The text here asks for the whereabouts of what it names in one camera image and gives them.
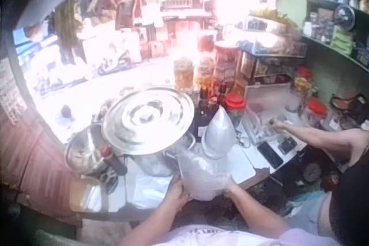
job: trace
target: mobile phone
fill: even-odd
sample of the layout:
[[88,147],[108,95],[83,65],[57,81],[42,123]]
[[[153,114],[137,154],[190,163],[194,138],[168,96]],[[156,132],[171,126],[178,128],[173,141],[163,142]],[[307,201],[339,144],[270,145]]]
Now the mobile phone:
[[267,142],[260,144],[257,149],[265,157],[268,163],[274,168],[278,168],[283,164],[283,160],[278,154],[270,147]]
[[289,137],[284,142],[278,145],[278,149],[281,150],[283,155],[286,155],[297,145],[298,145],[297,142],[293,138]]

